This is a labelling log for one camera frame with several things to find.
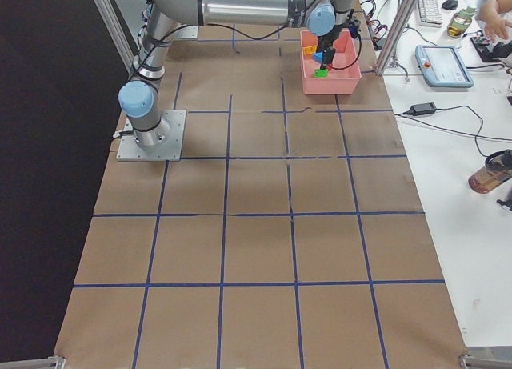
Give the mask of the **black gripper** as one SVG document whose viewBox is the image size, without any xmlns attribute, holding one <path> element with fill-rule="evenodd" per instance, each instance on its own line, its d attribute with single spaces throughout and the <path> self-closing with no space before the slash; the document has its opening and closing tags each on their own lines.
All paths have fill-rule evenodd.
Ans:
<svg viewBox="0 0 512 369">
<path fill-rule="evenodd" d="M 334 42 L 339 38 L 341 32 L 341 26 L 334 26 L 329 33 L 318 36 L 316 52 L 323 54 L 320 68 L 328 69 L 327 65 L 332 64 L 336 53 Z"/>
</svg>

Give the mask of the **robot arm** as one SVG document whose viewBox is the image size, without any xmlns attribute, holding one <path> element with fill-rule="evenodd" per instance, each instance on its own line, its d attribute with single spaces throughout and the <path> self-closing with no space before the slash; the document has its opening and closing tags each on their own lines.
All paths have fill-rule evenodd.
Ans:
<svg viewBox="0 0 512 369">
<path fill-rule="evenodd" d="M 118 101 L 135 146 L 156 150 L 168 142 L 172 126 L 158 111 L 158 88 L 174 35 L 186 27 L 233 28 L 238 23 L 285 28 L 305 27 L 317 37 L 320 65 L 314 77 L 333 69 L 335 41 L 344 29 L 356 32 L 354 0 L 149 0 L 150 13 L 142 44 L 134 56 L 128 82 Z"/>
</svg>

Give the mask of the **person hand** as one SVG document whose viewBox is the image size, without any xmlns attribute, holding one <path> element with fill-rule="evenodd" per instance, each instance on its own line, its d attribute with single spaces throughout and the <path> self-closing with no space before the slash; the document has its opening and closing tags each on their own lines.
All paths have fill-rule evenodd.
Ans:
<svg viewBox="0 0 512 369">
<path fill-rule="evenodd" d="M 509 38 L 507 29 L 511 28 L 511 21 L 502 16 L 507 12 L 511 12 L 511 0 L 487 0 L 482 4 L 478 17 L 485 23 L 484 33 L 492 41 Z"/>
</svg>

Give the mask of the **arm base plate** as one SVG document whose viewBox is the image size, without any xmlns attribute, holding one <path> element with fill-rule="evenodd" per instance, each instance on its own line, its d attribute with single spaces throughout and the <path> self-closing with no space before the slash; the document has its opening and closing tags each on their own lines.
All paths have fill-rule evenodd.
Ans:
<svg viewBox="0 0 512 369">
<path fill-rule="evenodd" d="M 182 154 L 183 135 L 186 126 L 186 110 L 160 110 L 159 125 L 152 131 L 133 129 L 126 119 L 123 135 L 118 144 L 116 159 L 119 162 L 178 162 Z"/>
</svg>

